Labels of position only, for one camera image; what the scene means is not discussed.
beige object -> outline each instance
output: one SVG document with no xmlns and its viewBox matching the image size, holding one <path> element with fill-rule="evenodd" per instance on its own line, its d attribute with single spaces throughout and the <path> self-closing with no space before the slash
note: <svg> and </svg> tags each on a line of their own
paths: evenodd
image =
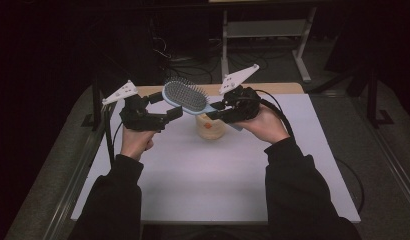
<svg viewBox="0 0 410 240">
<path fill-rule="evenodd" d="M 224 135 L 226 132 L 226 124 L 219 119 L 211 120 L 203 113 L 196 115 L 196 130 L 202 138 L 214 140 Z"/>
</svg>

floor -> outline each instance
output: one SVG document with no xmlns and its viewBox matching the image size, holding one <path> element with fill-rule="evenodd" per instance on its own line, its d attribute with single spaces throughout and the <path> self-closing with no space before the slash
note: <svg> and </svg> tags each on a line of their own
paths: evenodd
<svg viewBox="0 0 410 240">
<path fill-rule="evenodd" d="M 297 46 L 297 39 L 233 42 L 229 48 L 230 72 L 257 63 L 260 71 L 247 82 L 298 82 L 308 91 L 337 75 L 324 70 L 334 43 L 335 40 L 330 39 L 309 41 L 303 59 L 311 75 L 311 83 L 302 82 L 290 53 Z M 210 44 L 211 49 L 219 49 L 218 41 Z M 178 56 L 169 62 L 166 74 L 184 75 L 198 84 L 221 83 L 219 64 L 219 58 L 213 54 L 203 61 Z M 387 110 L 395 124 L 374 129 L 365 118 L 366 92 L 358 98 L 349 97 L 345 94 L 349 81 L 346 79 L 310 97 L 351 196 L 360 209 L 362 222 L 356 227 L 364 240 L 410 240 L 410 117 L 395 94 L 380 83 L 378 108 Z M 91 112 L 91 89 L 88 88 L 68 116 L 7 239 L 19 239 L 21 234 L 25 239 L 41 239 L 45 226 L 49 226 L 46 234 L 52 236 L 50 239 L 66 239 L 68 236 L 74 225 L 69 220 L 70 213 L 61 211 L 61 221 L 56 225 L 50 224 L 50 216 L 60 209 L 57 203 L 62 203 L 67 185 L 73 180 L 65 172 L 74 169 L 76 161 L 85 154 L 84 146 L 92 132 L 81 127 L 81 123 Z M 60 171 L 48 171 L 56 164 L 61 166 Z M 395 171 L 394 167 L 398 170 L 398 166 L 403 168 L 405 175 Z M 55 179 L 60 178 L 61 183 L 45 184 L 42 181 L 51 179 L 51 175 Z M 57 197 L 44 202 L 39 211 L 38 202 L 45 188 Z M 71 211 L 71 207 L 70 203 L 65 209 Z M 147 226 L 144 239 L 201 239 L 198 234 L 206 232 L 209 233 L 207 239 L 229 239 L 223 233 L 230 233 L 237 239 L 268 239 L 265 226 Z"/>
</svg>

brush bristles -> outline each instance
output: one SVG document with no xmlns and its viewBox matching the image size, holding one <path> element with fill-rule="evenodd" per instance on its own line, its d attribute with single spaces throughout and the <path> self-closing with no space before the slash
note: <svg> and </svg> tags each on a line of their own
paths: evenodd
<svg viewBox="0 0 410 240">
<path fill-rule="evenodd" d="M 165 95 L 171 101 L 193 112 L 202 111 L 208 104 L 208 96 L 205 91 L 182 77 L 167 79 Z"/>
</svg>

black sleeve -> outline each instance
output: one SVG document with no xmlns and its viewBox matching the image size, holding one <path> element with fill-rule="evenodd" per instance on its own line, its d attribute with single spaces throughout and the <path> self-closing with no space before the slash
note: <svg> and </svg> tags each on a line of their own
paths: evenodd
<svg viewBox="0 0 410 240">
<path fill-rule="evenodd" d="M 143 164 L 117 155 L 108 175 L 95 181 L 68 239 L 139 239 Z"/>
<path fill-rule="evenodd" d="M 274 239 L 361 239 L 339 217 L 326 181 L 312 156 L 303 156 L 292 138 L 265 150 L 268 222 Z"/>
</svg>

metal frame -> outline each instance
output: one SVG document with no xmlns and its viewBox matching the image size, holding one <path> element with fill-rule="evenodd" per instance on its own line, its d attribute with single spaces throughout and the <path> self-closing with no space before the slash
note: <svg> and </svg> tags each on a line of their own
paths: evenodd
<svg viewBox="0 0 410 240">
<path fill-rule="evenodd" d="M 228 61 L 227 61 L 227 39 L 228 38 L 240 38 L 240 37 L 266 37 L 266 36 L 301 36 L 300 44 L 296 50 L 292 51 L 293 58 L 295 59 L 296 66 L 298 67 L 299 73 L 301 74 L 302 80 L 305 83 L 311 82 L 311 77 L 308 73 L 308 70 L 305 66 L 304 61 L 302 60 L 302 54 L 305 49 L 305 45 L 308 40 L 308 36 L 312 27 L 312 22 L 314 20 L 315 12 L 317 7 L 310 8 L 308 16 L 305 21 L 298 20 L 277 20 L 277 21 L 257 21 L 256 24 L 252 22 L 237 22 L 236 25 L 230 26 L 230 23 L 227 22 L 227 10 L 224 10 L 223 16 L 223 52 L 221 57 L 221 74 L 222 79 L 229 74 Z M 269 29 L 267 33 L 259 33 L 259 31 L 251 31 L 251 28 L 259 24 L 267 25 Z M 298 24 L 303 24 L 303 29 L 300 33 L 295 33 L 295 31 L 289 29 L 283 29 L 283 24 L 286 26 L 294 26 Z"/>
</svg>

